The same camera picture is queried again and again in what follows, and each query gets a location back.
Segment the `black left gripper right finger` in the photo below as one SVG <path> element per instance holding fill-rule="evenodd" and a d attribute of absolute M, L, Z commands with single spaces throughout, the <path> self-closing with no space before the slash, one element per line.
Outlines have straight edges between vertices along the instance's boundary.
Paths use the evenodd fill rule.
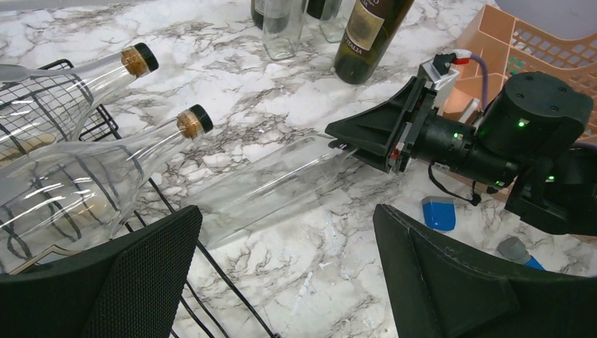
<path fill-rule="evenodd" d="M 513 263 L 386 204 L 372 217 L 400 337 L 595 337 L 596 279 Z"/>

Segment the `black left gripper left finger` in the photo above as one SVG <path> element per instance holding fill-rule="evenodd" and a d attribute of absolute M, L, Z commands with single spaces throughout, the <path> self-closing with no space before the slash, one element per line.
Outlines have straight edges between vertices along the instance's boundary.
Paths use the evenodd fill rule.
<path fill-rule="evenodd" d="M 203 216 L 188 206 L 82 253 L 1 276 L 2 337 L 167 337 Z"/>

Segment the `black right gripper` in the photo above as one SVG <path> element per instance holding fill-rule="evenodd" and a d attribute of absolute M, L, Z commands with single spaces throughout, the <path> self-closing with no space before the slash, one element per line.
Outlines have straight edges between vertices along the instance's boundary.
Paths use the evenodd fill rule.
<path fill-rule="evenodd" d="M 543 72 L 511 76 L 484 112 L 478 126 L 439 116 L 419 101 L 402 122 L 417 77 L 385 102 L 329 123 L 331 149 L 384 173 L 404 170 L 414 158 L 445 165 L 453 173 L 502 189 L 531 168 L 555 163 L 585 131 L 593 99 Z"/>

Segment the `green bottle silver capsule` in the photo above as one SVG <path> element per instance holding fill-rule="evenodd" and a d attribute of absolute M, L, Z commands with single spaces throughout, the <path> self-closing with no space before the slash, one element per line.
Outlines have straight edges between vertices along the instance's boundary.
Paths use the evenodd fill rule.
<path fill-rule="evenodd" d="M 251 17 L 255 25 L 263 28 L 265 0 L 251 0 Z"/>
<path fill-rule="evenodd" d="M 334 59 L 337 76 L 359 85 L 373 74 L 413 0 L 360 0 L 353 7 Z"/>

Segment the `clear glass bottle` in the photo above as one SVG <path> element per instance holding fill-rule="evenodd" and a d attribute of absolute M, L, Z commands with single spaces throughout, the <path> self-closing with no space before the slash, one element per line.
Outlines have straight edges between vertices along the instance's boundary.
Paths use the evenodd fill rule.
<path fill-rule="evenodd" d="M 341 41 L 356 0 L 326 0 L 320 17 L 319 28 L 329 43 Z"/>
<path fill-rule="evenodd" d="M 299 50 L 308 1 L 264 1 L 263 47 L 273 61 L 295 57 Z"/>
<path fill-rule="evenodd" d="M 357 147 L 323 134 L 296 140 L 182 200 L 199 208 L 199 241 L 220 246 L 333 182 Z"/>

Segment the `green bottle black capsule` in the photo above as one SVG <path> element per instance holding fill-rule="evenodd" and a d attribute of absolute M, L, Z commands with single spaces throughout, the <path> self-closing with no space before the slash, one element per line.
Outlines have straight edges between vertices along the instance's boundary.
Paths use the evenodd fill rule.
<path fill-rule="evenodd" d="M 325 0 L 309 0 L 307 14 L 313 18 L 321 19 Z"/>

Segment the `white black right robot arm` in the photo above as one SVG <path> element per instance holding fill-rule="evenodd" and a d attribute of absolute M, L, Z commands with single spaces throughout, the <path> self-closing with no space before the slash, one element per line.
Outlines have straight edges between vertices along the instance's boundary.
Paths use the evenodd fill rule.
<path fill-rule="evenodd" d="M 325 132 L 383 172 L 417 159 L 489 189 L 550 234 L 596 234 L 596 146 L 579 143 L 592 99 L 542 72 L 513 75 L 474 126 L 439 114 L 437 92 L 412 77 L 388 101 L 330 123 Z"/>

